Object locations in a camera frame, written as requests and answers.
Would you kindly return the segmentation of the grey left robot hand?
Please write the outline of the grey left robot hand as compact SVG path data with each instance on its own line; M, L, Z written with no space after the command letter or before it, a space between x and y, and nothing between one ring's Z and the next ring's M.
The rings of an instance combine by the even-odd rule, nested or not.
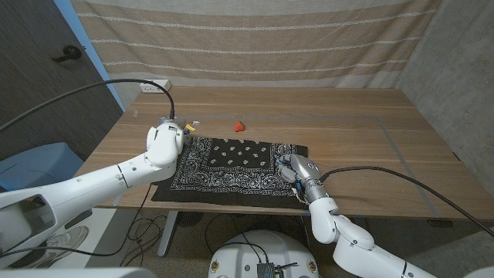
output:
M168 124L173 123L173 124L178 125L183 131L183 144L184 145L190 144L190 142L191 142L191 136L190 136L191 130L187 127L188 122L186 121L185 117L176 116L174 119L171 119L170 117L166 116L166 117L160 118L158 121L159 125L165 124L165 123L168 123Z

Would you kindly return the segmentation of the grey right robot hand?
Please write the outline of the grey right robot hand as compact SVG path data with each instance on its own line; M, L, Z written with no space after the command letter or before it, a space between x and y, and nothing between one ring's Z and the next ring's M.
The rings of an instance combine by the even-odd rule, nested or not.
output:
M281 177L289 182L306 184L318 182L322 176L319 168L309 158L300 154L285 154L276 161L276 167Z

